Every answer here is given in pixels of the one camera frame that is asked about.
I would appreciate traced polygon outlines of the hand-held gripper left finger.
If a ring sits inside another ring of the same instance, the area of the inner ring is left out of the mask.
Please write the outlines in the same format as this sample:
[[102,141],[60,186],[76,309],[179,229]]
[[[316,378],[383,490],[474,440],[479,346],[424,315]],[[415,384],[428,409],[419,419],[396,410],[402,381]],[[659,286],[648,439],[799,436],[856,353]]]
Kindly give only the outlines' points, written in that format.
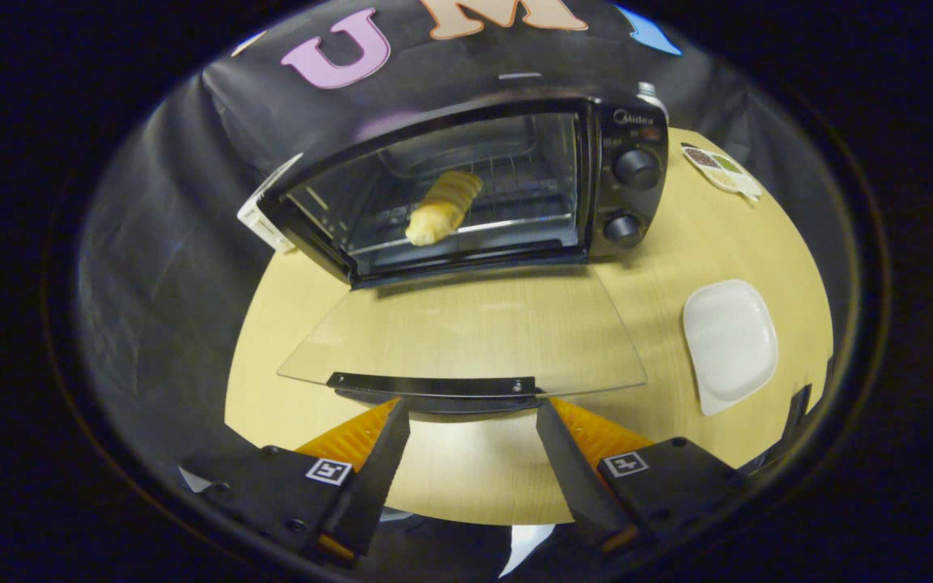
[[365,555],[410,438],[393,398],[293,449],[248,440],[183,461],[198,495],[259,538],[316,562]]

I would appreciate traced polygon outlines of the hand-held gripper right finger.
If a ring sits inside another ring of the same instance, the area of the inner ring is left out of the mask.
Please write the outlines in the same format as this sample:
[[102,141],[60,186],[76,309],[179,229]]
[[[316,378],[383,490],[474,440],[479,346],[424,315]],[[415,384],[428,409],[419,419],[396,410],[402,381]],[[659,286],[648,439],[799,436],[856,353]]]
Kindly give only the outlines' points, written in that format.
[[684,436],[654,442],[545,398],[536,429],[580,535],[604,555],[695,534],[747,493],[747,476]]

